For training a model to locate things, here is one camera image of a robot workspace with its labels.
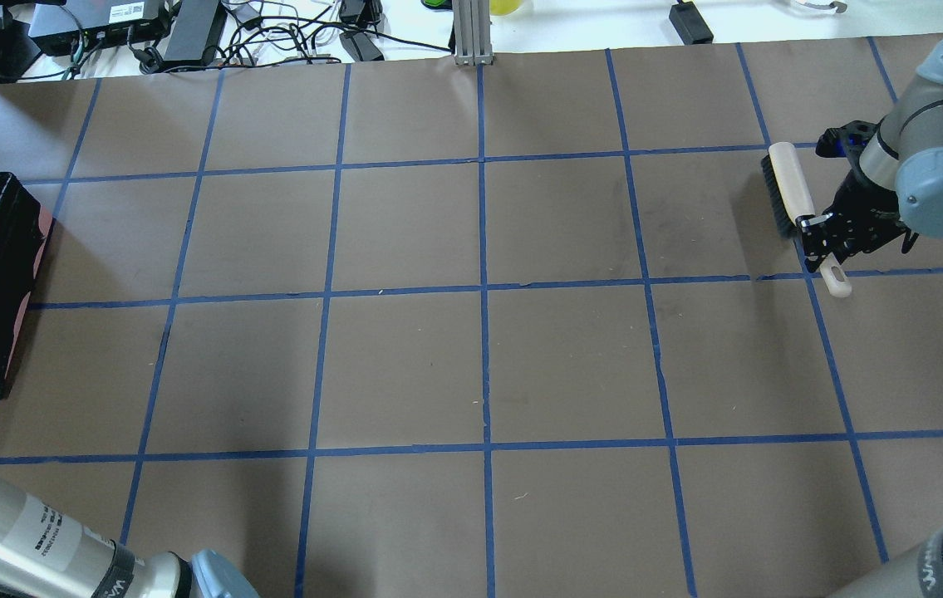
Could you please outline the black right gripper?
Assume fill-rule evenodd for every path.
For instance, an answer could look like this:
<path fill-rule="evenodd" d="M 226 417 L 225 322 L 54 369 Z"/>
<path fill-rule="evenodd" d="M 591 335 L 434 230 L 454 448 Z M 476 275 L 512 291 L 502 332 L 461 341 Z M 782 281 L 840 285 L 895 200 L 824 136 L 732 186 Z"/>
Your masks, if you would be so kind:
<path fill-rule="evenodd" d="M 903 238 L 901 253 L 911 252 L 919 234 L 901 222 L 896 193 L 871 181 L 860 165 L 862 152 L 877 140 L 878 126 L 862 120 L 831 128 L 818 140 L 820 158 L 844 158 L 848 174 L 824 213 L 799 208 L 795 231 L 808 270 L 818 270 L 828 257 L 844 262 L 858 253 L 871 253 Z"/>

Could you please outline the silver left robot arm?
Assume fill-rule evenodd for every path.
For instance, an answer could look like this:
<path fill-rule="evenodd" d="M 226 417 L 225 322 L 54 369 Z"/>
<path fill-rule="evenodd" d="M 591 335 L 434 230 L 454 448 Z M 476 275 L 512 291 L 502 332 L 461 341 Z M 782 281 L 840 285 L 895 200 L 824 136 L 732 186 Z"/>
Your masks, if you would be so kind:
<path fill-rule="evenodd" d="M 254 597 L 228 559 L 202 550 L 144 559 L 0 478 L 0 597 Z"/>

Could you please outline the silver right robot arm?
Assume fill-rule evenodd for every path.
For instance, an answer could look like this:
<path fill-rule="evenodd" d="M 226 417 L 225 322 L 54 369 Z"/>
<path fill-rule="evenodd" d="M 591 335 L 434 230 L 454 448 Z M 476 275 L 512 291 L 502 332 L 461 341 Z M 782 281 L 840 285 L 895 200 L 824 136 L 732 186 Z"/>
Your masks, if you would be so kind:
<path fill-rule="evenodd" d="M 814 151 L 845 159 L 848 172 L 822 214 L 801 209 L 790 221 L 810 272 L 896 239 L 908 253 L 943 238 L 943 39 L 880 121 L 828 129 Z"/>

